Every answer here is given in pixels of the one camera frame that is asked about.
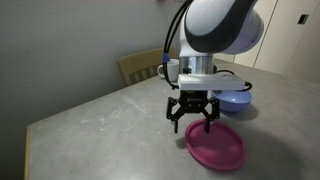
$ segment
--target black cable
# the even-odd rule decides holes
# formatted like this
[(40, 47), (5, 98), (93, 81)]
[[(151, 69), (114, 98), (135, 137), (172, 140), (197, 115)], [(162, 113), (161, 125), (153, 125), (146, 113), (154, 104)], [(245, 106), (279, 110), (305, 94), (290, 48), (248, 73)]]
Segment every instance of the black cable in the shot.
[[(190, 4), (193, 2), (193, 0), (187, 0), (185, 1), (182, 6), (179, 8), (178, 12), (175, 14), (171, 24), (170, 24), (170, 27), (169, 27), (169, 30), (168, 30), (168, 33), (167, 33), (167, 37), (166, 37), (166, 41), (165, 41), (165, 45), (164, 45), (164, 55), (167, 55), (169, 54), (169, 51), (170, 51), (170, 46), (171, 46), (171, 43), (172, 43), (172, 40), (174, 38), (174, 35), (180, 25), (180, 22), (181, 22), (181, 19), (183, 18), (186, 10), (188, 9), (188, 7), (190, 6)], [(179, 17), (175, 27), (174, 27), (174, 30), (171, 34), (171, 31), (172, 31), (172, 28), (175, 24), (175, 21), (177, 20), (177, 18)], [(167, 83), (172, 87), (172, 89), (179, 89), (179, 86), (177, 85), (174, 85), (170, 82), (169, 80), (169, 77), (168, 77), (168, 69), (167, 69), (167, 60), (163, 60), (163, 73), (164, 73), (164, 76), (165, 76), (165, 79), (167, 81)]]
[(171, 21), (171, 24), (170, 24), (170, 27), (169, 27), (169, 30), (167, 32), (167, 37), (166, 37), (166, 41), (165, 41), (165, 45), (164, 45), (164, 53), (168, 53), (169, 52), (169, 48), (167, 47), (168, 46), (168, 41), (169, 41), (169, 38), (170, 38), (170, 35), (171, 35), (171, 31), (172, 31), (172, 28), (173, 28), (173, 25), (175, 23), (175, 21), (177, 20), (178, 16), (181, 14), (181, 11), (183, 11), (184, 9), (186, 9), (187, 6), (189, 6), (191, 4), (192, 0), (187, 0), (185, 1), (182, 6), (179, 8), (178, 12), (175, 14), (173, 20)]
[(245, 86), (249, 86), (248, 88), (246, 89), (243, 89), (243, 90), (239, 90), (240, 92), (244, 92), (244, 91), (249, 91), (251, 88), (252, 88), (252, 84), (248, 81), (245, 81)]
[(228, 73), (234, 75), (234, 72), (232, 72), (230, 70), (219, 70), (219, 71), (217, 71), (217, 73), (220, 73), (220, 72), (228, 72)]

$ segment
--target pink bowl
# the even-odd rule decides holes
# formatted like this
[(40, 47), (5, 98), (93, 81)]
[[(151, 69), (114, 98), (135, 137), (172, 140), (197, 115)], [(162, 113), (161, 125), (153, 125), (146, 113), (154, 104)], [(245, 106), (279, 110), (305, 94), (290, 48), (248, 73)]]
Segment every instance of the pink bowl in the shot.
[(241, 137), (230, 127), (215, 121), (210, 133), (204, 131), (204, 120), (191, 123), (185, 134), (192, 156), (201, 164), (218, 170), (240, 168), (246, 159), (246, 147)]

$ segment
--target wooden chair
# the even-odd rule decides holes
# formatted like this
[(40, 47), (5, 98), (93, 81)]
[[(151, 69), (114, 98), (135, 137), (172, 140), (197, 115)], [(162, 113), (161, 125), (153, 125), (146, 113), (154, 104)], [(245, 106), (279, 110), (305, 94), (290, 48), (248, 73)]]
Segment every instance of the wooden chair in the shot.
[[(118, 59), (117, 64), (127, 86), (158, 75), (157, 68), (162, 64), (163, 48), (142, 51)], [(170, 49), (170, 58), (177, 59), (174, 49)]]

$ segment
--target white cabinet door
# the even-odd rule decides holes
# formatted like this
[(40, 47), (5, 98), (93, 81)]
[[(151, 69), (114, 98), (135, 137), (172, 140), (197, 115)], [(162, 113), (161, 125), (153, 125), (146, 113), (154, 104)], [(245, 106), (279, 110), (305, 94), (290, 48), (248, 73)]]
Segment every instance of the white cabinet door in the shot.
[(276, 7), (277, 1), (278, 0), (258, 0), (254, 9), (258, 12), (260, 17), (263, 19), (264, 32), (262, 34), (260, 41), (257, 43), (255, 47), (253, 47), (250, 51), (236, 55), (234, 59), (234, 63), (242, 64), (250, 67), (254, 66), (254, 63), (257, 59), (257, 56), (260, 50), (261, 43), (263, 41), (263, 37), (268, 28), (268, 25), (269, 25), (272, 13)]
[(284, 74), (310, 19), (298, 24), (302, 15), (313, 16), (319, 0), (278, 0), (255, 68)]
[(320, 83), (320, 7), (291, 59), (285, 76)]

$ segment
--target table surface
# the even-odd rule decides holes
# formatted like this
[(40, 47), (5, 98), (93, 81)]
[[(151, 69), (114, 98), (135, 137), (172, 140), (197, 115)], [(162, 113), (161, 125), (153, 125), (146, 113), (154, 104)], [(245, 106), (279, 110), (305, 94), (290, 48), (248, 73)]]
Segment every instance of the table surface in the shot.
[(253, 84), (253, 101), (219, 121), (246, 143), (245, 165), (209, 170), (194, 160), (184, 132), (201, 114), (187, 114), (179, 133), (166, 119), (168, 96), (155, 77), (77, 106), (28, 127), (27, 178), (31, 180), (319, 180), (320, 85), (217, 61)]

